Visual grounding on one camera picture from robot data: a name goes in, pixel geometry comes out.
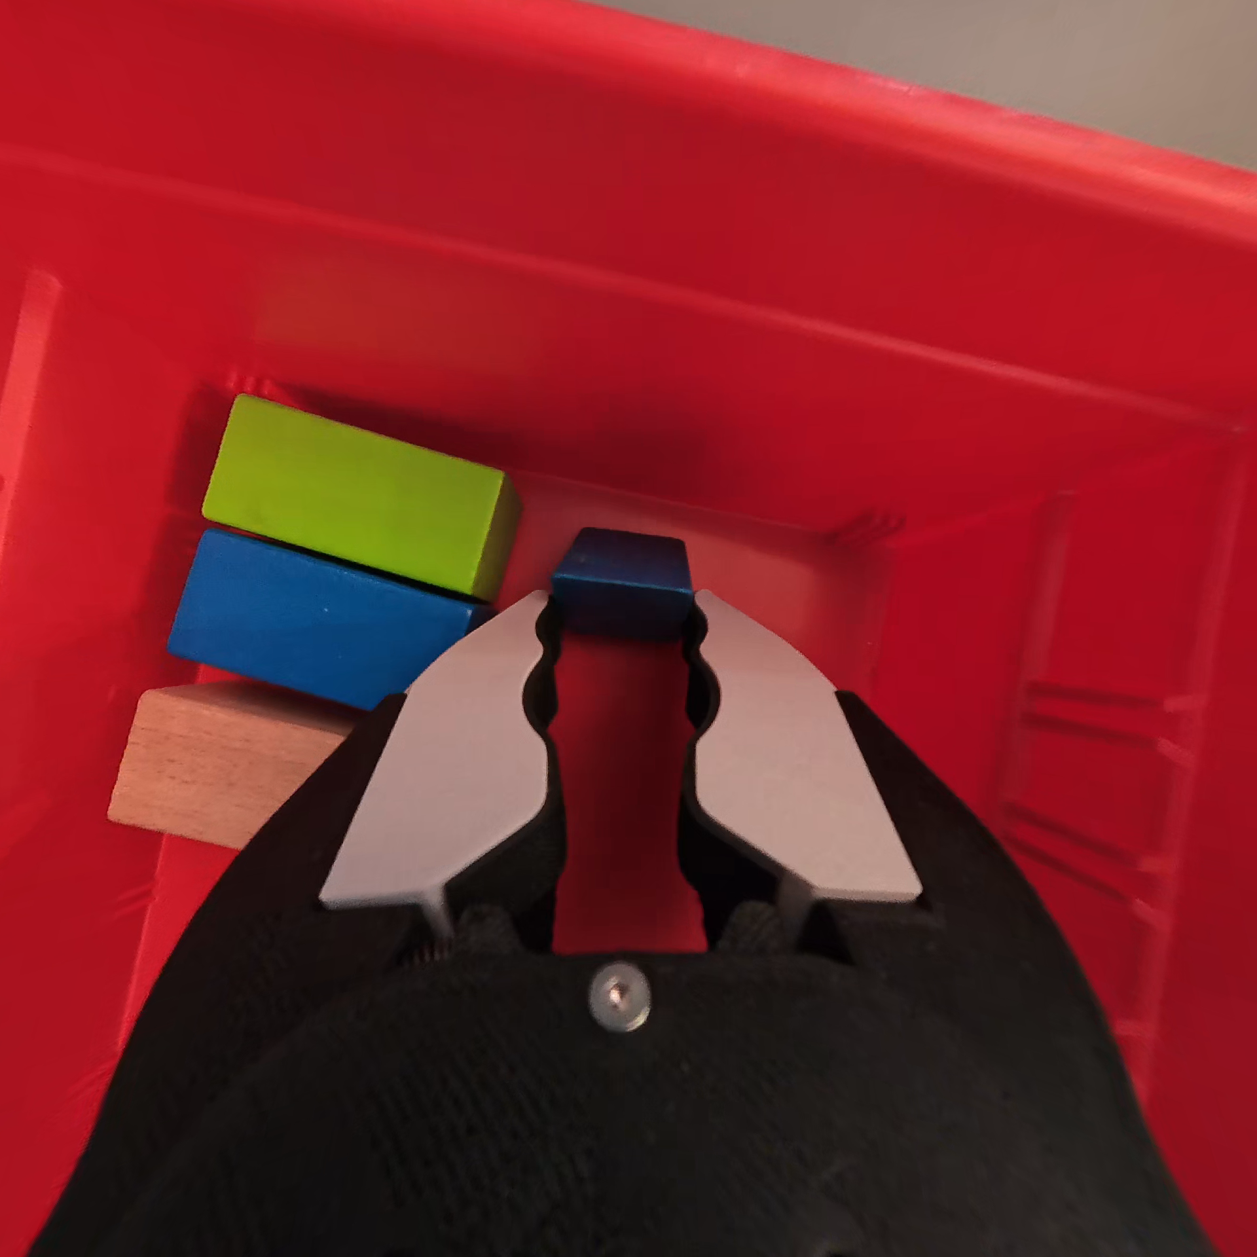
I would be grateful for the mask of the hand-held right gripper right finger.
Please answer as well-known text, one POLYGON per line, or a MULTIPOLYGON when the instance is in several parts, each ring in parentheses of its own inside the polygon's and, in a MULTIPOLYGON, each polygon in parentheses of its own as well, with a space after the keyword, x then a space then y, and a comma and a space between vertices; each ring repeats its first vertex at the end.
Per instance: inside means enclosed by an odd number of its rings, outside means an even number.
POLYGON ((750 903, 796 942, 819 904, 905 907, 922 880, 829 678, 712 592, 685 624, 678 856, 705 942, 750 903))

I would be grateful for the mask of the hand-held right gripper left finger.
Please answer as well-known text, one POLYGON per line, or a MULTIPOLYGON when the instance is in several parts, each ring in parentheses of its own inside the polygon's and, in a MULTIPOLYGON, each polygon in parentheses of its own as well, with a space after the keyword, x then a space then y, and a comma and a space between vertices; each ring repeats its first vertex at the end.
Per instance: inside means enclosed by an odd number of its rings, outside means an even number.
POLYGON ((326 909, 412 906, 450 939, 500 907, 530 949, 552 948, 567 858, 558 714, 561 620, 525 595, 407 689, 319 894, 326 909))

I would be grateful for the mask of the blue wooden block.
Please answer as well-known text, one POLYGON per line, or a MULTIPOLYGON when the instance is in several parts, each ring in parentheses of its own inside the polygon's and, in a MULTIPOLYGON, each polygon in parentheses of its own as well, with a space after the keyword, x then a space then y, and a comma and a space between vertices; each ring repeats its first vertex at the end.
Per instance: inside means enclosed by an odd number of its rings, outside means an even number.
POLYGON ((667 536, 584 527, 552 572, 552 598, 567 633, 678 641, 694 606, 687 547, 667 536))
POLYGON ((168 651, 370 711, 492 615, 491 606, 447 592, 207 529, 168 651))

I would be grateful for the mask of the tan wooden block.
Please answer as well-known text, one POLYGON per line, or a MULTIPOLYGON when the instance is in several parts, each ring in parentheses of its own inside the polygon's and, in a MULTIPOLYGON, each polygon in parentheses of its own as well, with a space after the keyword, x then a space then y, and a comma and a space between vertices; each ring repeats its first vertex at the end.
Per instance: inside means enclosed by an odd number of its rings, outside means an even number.
POLYGON ((138 699, 106 817, 238 852, 361 717, 250 681, 150 689, 138 699))

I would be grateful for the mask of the green wooden block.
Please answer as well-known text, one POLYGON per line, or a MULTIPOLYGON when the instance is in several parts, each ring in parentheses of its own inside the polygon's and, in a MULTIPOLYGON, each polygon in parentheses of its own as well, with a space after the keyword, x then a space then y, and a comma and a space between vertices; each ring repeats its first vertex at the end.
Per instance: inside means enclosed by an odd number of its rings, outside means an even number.
POLYGON ((202 515, 491 603, 522 500, 503 470, 238 395, 202 515))

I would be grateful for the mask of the red plastic bin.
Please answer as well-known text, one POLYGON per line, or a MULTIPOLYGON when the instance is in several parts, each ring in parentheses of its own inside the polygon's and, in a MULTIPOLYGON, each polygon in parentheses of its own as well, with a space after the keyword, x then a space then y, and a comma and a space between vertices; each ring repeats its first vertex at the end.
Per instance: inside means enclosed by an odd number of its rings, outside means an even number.
POLYGON ((684 539, 997 834, 1254 1254, 1254 176, 578 3, 3 3, 3 1254, 230 864, 106 819, 244 393, 684 539))

